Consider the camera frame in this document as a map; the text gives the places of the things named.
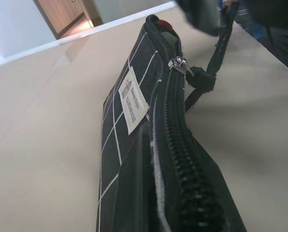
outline floor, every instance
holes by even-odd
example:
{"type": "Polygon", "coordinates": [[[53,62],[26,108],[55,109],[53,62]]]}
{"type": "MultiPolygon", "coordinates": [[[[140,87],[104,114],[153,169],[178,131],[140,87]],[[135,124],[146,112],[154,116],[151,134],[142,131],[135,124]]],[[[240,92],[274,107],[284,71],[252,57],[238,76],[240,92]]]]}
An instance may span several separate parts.
{"type": "Polygon", "coordinates": [[[89,30],[92,27],[89,24],[89,21],[87,20],[86,16],[82,16],[81,19],[79,19],[70,29],[68,29],[67,32],[65,32],[61,38],[70,36],[70,35],[74,35],[76,33],[85,31],[85,30],[89,30]]]}

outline black object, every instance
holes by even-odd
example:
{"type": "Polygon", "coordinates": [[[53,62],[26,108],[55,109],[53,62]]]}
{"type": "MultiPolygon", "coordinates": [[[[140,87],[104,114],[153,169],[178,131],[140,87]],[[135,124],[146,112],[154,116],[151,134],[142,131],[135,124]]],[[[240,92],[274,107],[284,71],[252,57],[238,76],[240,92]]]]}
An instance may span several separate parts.
{"type": "Polygon", "coordinates": [[[176,0],[176,2],[193,27],[213,36],[218,35],[220,20],[217,0],[176,0]]]}
{"type": "Polygon", "coordinates": [[[97,231],[246,231],[218,166],[185,123],[188,72],[179,36],[148,16],[104,103],[97,231]],[[117,92],[130,67],[150,110],[128,135],[117,92]]]}
{"type": "Polygon", "coordinates": [[[288,67],[288,30],[267,28],[258,42],[288,67]]]}
{"type": "MultiPolygon", "coordinates": [[[[175,0],[184,11],[188,22],[198,30],[217,36],[219,18],[218,0],[175,0]]],[[[267,27],[288,30],[288,0],[243,0],[250,15],[267,27]]]]}

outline white stitching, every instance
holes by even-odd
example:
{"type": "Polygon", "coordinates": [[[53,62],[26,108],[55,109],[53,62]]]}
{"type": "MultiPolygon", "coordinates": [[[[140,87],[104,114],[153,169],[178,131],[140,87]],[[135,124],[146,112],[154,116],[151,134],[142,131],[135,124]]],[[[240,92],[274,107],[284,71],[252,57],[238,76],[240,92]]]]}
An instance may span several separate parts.
{"type": "Polygon", "coordinates": [[[122,161],[121,161],[119,141],[118,141],[118,138],[117,138],[116,123],[115,123],[115,95],[113,96],[113,123],[114,123],[114,132],[115,132],[116,145],[117,145],[118,156],[119,156],[119,163],[120,163],[120,166],[121,166],[122,161]]]}
{"type": "Polygon", "coordinates": [[[160,166],[159,151],[156,144],[156,132],[155,132],[155,108],[156,108],[157,97],[154,102],[153,112],[152,112],[152,141],[150,146],[152,147],[152,160],[153,160],[153,173],[155,181],[155,190],[157,195],[157,211],[165,232],[171,232],[171,228],[168,224],[167,218],[165,216],[165,190],[164,190],[164,180],[160,166]]]}
{"type": "Polygon", "coordinates": [[[130,68],[131,68],[131,66],[130,66],[130,56],[128,56],[128,67],[129,67],[129,70],[130,70],[130,68]]]}
{"type": "MultiPolygon", "coordinates": [[[[140,40],[140,42],[139,42],[139,44],[138,44],[138,46],[137,46],[137,48],[136,48],[136,50],[135,50],[135,52],[134,52],[134,54],[133,54],[133,56],[132,56],[132,58],[131,58],[130,61],[129,61],[130,56],[128,57],[128,64],[130,64],[130,63],[132,62],[132,60],[133,60],[133,58],[134,58],[134,56],[135,56],[135,54],[136,54],[136,52],[137,52],[137,50],[138,50],[140,44],[142,43],[142,41],[143,41],[143,39],[144,39],[144,37],[145,37],[146,34],[147,34],[147,32],[143,35],[142,39],[140,40]]],[[[121,81],[124,79],[124,75],[125,75],[125,73],[126,73],[126,71],[128,70],[129,67],[130,67],[130,66],[128,66],[128,67],[125,68],[124,73],[123,73],[123,75],[122,75],[122,78],[121,78],[121,80],[120,80],[120,82],[119,82],[119,84],[118,84],[118,87],[119,87],[119,85],[121,84],[121,81]]],[[[110,105],[111,105],[112,102],[113,102],[113,99],[111,99],[111,101],[110,101],[110,104],[109,104],[109,107],[108,107],[108,109],[107,109],[107,111],[106,111],[105,117],[106,117],[106,115],[107,115],[107,113],[108,113],[108,111],[109,111],[109,108],[110,108],[110,105]]]]}
{"type": "Polygon", "coordinates": [[[147,66],[147,68],[146,68],[146,71],[145,71],[142,79],[140,80],[139,85],[142,84],[142,82],[143,82],[143,80],[144,80],[144,78],[145,78],[145,76],[146,76],[146,73],[147,73],[147,71],[148,71],[148,68],[149,68],[149,66],[150,66],[150,63],[152,62],[152,59],[154,58],[155,54],[157,54],[157,53],[158,53],[158,51],[155,51],[154,54],[153,54],[153,56],[151,57],[151,59],[150,59],[150,61],[149,61],[149,63],[148,63],[148,66],[147,66]]]}
{"type": "Polygon", "coordinates": [[[97,205],[100,204],[101,202],[101,199],[104,197],[105,193],[107,192],[107,190],[109,189],[109,187],[115,182],[115,180],[118,178],[118,174],[112,179],[112,181],[108,184],[108,186],[106,187],[106,189],[104,190],[103,194],[100,194],[100,199],[99,199],[99,202],[97,203],[97,205]]]}
{"type": "MultiPolygon", "coordinates": [[[[122,115],[123,115],[123,111],[121,112],[121,114],[120,114],[119,117],[117,118],[117,120],[116,120],[116,122],[115,122],[115,125],[118,123],[118,121],[119,121],[119,119],[121,118],[122,115]]],[[[109,132],[109,134],[108,134],[107,139],[105,140],[105,143],[104,143],[104,145],[103,145],[101,154],[103,153],[103,150],[104,150],[104,147],[105,147],[105,145],[106,145],[106,143],[107,143],[107,140],[109,139],[110,134],[112,133],[113,130],[114,130],[114,127],[112,127],[112,129],[110,130],[110,132],[109,132]]]]}

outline white wall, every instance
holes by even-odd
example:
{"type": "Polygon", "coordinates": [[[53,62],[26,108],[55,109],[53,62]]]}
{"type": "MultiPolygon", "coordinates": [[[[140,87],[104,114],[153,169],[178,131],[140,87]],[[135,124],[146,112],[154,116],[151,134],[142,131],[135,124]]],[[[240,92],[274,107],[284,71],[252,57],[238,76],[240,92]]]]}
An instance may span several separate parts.
{"type": "Polygon", "coordinates": [[[170,0],[94,0],[104,23],[167,3],[170,0]]]}
{"type": "Polygon", "coordinates": [[[0,0],[0,60],[54,40],[32,0],[0,0]]]}

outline black strap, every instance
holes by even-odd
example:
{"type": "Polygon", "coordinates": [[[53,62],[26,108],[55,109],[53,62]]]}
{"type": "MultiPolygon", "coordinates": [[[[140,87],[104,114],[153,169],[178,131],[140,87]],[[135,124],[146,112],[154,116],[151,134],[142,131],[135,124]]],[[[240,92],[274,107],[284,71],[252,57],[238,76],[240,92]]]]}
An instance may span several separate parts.
{"type": "Polygon", "coordinates": [[[238,7],[239,3],[235,2],[220,11],[221,27],[219,31],[219,40],[211,61],[207,66],[206,72],[202,68],[192,67],[191,71],[194,76],[189,73],[186,75],[188,84],[195,88],[195,90],[193,90],[185,101],[185,112],[190,110],[196,104],[202,94],[213,90],[216,81],[216,74],[222,65],[226,53],[227,44],[232,33],[233,22],[238,7]]]}

